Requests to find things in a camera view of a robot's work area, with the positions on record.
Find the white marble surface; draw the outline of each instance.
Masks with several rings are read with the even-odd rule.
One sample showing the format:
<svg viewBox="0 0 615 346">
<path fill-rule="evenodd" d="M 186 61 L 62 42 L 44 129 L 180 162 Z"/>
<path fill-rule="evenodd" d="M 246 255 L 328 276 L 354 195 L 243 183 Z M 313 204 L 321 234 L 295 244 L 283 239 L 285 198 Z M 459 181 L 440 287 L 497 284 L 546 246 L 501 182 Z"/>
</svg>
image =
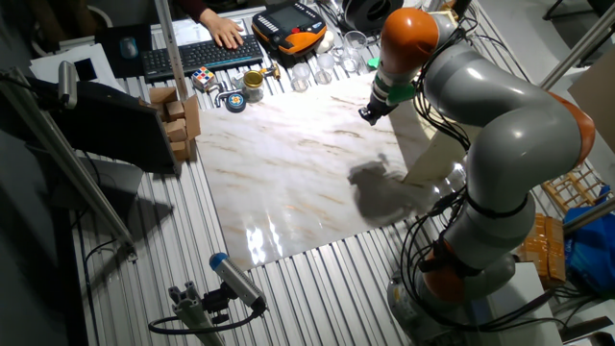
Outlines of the white marble surface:
<svg viewBox="0 0 615 346">
<path fill-rule="evenodd" d="M 267 97 L 242 113 L 202 112 L 201 163 L 242 269 L 409 214 L 411 187 L 398 182 L 429 140 L 410 104 L 374 127 L 358 116 L 373 77 Z"/>
</svg>

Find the hand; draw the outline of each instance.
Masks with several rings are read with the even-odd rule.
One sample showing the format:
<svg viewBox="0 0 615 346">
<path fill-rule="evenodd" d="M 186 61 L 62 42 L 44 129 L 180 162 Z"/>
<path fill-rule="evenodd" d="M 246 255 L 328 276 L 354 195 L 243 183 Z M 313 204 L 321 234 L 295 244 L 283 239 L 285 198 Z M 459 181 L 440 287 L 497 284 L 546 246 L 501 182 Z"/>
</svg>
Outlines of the hand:
<svg viewBox="0 0 615 346">
<path fill-rule="evenodd" d="M 224 46 L 227 48 L 236 49 L 238 43 L 243 44 L 243 38 L 239 34 L 243 29 L 232 20 L 221 18 L 210 9 L 204 10 L 199 19 L 208 28 L 219 46 L 222 46 L 224 42 Z"/>
</svg>

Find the monitor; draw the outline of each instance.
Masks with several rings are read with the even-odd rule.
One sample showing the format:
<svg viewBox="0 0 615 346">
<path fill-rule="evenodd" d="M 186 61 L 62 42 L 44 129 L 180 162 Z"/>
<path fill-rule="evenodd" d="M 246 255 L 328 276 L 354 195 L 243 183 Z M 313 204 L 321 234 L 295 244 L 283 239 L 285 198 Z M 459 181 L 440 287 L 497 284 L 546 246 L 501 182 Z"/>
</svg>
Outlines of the monitor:
<svg viewBox="0 0 615 346">
<path fill-rule="evenodd" d="M 28 78 L 37 92 L 58 97 L 58 85 Z M 143 171 L 178 174 L 179 165 L 156 110 L 110 86 L 77 83 L 77 106 L 50 111 L 75 149 L 126 161 Z"/>
</svg>

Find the brown box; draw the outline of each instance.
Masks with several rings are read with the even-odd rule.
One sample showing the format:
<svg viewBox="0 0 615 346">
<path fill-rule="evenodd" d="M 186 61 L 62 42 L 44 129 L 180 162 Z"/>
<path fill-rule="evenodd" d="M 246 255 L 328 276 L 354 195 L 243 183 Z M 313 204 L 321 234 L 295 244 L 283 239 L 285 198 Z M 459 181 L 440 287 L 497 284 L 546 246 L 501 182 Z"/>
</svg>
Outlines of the brown box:
<svg viewBox="0 0 615 346">
<path fill-rule="evenodd" d="M 184 118 L 184 105 L 180 101 L 173 101 L 166 104 L 166 111 L 169 114 L 169 119 L 175 121 Z"/>
<path fill-rule="evenodd" d="M 171 149 L 177 161 L 185 161 L 190 159 L 190 141 L 171 143 Z"/>
<path fill-rule="evenodd" d="M 185 119 L 177 119 L 164 124 L 164 130 L 172 142 L 183 142 L 188 138 L 185 131 Z"/>
<path fill-rule="evenodd" d="M 166 114 L 166 108 L 163 104 L 151 104 L 147 105 L 147 107 L 156 110 L 156 113 L 160 117 L 160 120 L 166 121 L 168 119 L 168 116 Z"/>
<path fill-rule="evenodd" d="M 153 104 L 167 104 L 177 100 L 177 92 L 172 86 L 152 87 L 150 89 L 150 102 Z"/>
<path fill-rule="evenodd" d="M 150 100 L 152 104 L 160 104 L 165 105 L 170 102 L 178 101 L 178 95 L 176 89 L 174 87 L 152 87 L 150 88 Z M 192 97 L 188 98 L 184 102 L 184 118 L 185 118 L 185 132 L 187 135 L 187 140 L 190 141 L 194 139 L 196 136 L 201 134 L 201 124 L 199 121 L 199 102 L 196 98 L 196 95 L 192 95 Z M 183 155 L 189 155 L 192 153 L 190 151 L 188 142 L 184 146 Z M 175 153 L 175 149 L 180 149 L 177 145 L 173 148 L 173 152 Z"/>
<path fill-rule="evenodd" d="M 537 213 L 534 227 L 517 249 L 517 255 L 522 261 L 534 263 L 544 287 L 566 283 L 564 232 L 561 221 Z"/>
</svg>

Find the keyboard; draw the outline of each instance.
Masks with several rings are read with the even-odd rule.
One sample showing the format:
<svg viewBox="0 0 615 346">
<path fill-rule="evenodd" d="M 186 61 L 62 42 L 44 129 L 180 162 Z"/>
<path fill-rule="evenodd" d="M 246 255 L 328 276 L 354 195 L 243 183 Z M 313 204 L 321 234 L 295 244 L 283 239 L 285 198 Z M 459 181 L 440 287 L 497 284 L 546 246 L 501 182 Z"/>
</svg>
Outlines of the keyboard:
<svg viewBox="0 0 615 346">
<path fill-rule="evenodd" d="M 254 35 L 243 37 L 243 45 L 237 49 L 220 47 L 212 40 L 183 45 L 179 48 L 186 76 L 201 66 L 217 71 L 262 62 L 262 52 Z M 171 60 L 166 49 L 141 52 L 141 60 L 148 82 L 173 78 Z"/>
</svg>

